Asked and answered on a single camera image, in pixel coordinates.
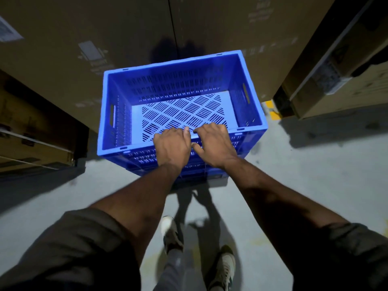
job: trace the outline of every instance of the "hand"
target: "hand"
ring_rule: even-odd
[[[197,143],[191,143],[191,145],[206,163],[225,170],[227,161],[238,159],[224,124],[215,124],[214,122],[204,124],[196,128],[194,132],[201,138],[203,149]]]
[[[155,134],[154,145],[159,166],[172,164],[181,171],[187,165],[191,152],[189,127],[185,127],[184,131],[170,128],[164,130],[162,134]]]

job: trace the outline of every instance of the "left hand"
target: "left hand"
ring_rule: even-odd
[[[153,141],[159,166],[172,164],[181,171],[187,165],[191,152],[189,127],[184,131],[180,128],[164,130],[162,134],[155,134]]]

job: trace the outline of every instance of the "dark skin arm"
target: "dark skin arm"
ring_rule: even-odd
[[[189,161],[189,129],[164,130],[155,134],[154,144],[159,165],[156,170],[90,206],[106,212],[129,231],[139,265],[158,227],[172,184]]]
[[[317,258],[320,248],[319,237],[315,234],[317,229],[348,223],[337,213],[239,158],[224,125],[205,124],[194,131],[201,137],[203,148],[192,143],[193,149],[206,163],[228,173],[257,223],[294,275]]]

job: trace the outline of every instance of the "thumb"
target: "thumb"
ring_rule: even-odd
[[[192,148],[195,152],[199,155],[199,157],[205,156],[205,151],[201,148],[201,146],[198,143],[191,143]]]
[[[189,127],[185,127],[183,130],[183,138],[185,139],[186,145],[190,146],[191,143],[191,135],[190,135],[190,129]]]

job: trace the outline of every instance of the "crate bottom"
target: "crate bottom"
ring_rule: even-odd
[[[155,133],[171,127],[189,127],[190,132],[205,123],[237,128],[229,91],[132,106],[132,144],[152,141]]]

